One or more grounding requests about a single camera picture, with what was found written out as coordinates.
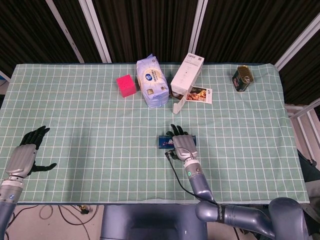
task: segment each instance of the white box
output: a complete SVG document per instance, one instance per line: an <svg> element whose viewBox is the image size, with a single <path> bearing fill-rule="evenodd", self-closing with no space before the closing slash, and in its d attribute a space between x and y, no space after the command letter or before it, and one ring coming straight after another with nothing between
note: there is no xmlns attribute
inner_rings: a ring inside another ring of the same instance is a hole
<svg viewBox="0 0 320 240"><path fill-rule="evenodd" d="M204 60L203 57L192 53L186 55L171 82L171 89L174 93L185 95L190 86L195 84Z"/></svg>

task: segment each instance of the floor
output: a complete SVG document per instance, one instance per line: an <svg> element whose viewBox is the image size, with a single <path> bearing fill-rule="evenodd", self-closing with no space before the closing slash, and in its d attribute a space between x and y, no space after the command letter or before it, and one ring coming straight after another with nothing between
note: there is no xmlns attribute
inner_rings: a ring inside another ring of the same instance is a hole
<svg viewBox="0 0 320 240"><path fill-rule="evenodd" d="M0 95L5 94L8 88L8 83L3 84L0 80ZM33 205L18 205L15 209L15 214L19 213L24 208L30 208ZM74 224L79 224L88 221L93 217L97 206L88 206L89 214L82 215L79 208L75 209L70 205L61 208L63 216ZM88 239L99 240L101 232L101 222L103 214L103 205L98 207L96 215L88 223L83 225L68 224L63 218L57 205L39 205L31 209L23 210L14 220L12 225L7 229L9 239L17 240L68 240L68 239ZM221 223L208 223L208 240L237 240L234 229L230 226ZM255 240L256 238L248 233L242 234L237 229L240 240Z"/></svg>

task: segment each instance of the tin can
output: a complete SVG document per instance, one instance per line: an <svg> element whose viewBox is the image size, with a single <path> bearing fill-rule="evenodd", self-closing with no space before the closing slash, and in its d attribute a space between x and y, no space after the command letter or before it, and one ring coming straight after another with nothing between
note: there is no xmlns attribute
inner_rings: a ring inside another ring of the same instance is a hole
<svg viewBox="0 0 320 240"><path fill-rule="evenodd" d="M244 92L250 83L254 81L248 66L238 66L235 74L232 77L232 82L235 90Z"/></svg>

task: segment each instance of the black curtain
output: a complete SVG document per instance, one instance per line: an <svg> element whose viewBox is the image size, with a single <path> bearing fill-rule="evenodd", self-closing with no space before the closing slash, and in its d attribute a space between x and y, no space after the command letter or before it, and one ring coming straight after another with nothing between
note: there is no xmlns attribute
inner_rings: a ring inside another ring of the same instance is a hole
<svg viewBox="0 0 320 240"><path fill-rule="evenodd" d="M209 0L196 54L275 64L319 12L319 0Z"/></svg>
<svg viewBox="0 0 320 240"><path fill-rule="evenodd" d="M181 62L188 53L197 0L94 0L112 62L154 54Z"/></svg>
<svg viewBox="0 0 320 240"><path fill-rule="evenodd" d="M17 64L78 63L44 0L0 1L0 69L11 77Z"/></svg>
<svg viewBox="0 0 320 240"><path fill-rule="evenodd" d="M280 70L284 101L308 105L320 98L320 31Z"/></svg>
<svg viewBox="0 0 320 240"><path fill-rule="evenodd" d="M64 24L85 63L101 63L99 52L91 35L78 0L53 0Z"/></svg>

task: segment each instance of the tissue package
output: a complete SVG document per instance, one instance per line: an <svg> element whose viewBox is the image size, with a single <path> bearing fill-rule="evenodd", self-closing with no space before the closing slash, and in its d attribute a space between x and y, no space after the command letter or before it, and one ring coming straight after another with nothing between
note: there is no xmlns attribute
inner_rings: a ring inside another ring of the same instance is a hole
<svg viewBox="0 0 320 240"><path fill-rule="evenodd" d="M169 99L167 80L155 56L136 62L136 72L141 92L149 108L161 107Z"/></svg>

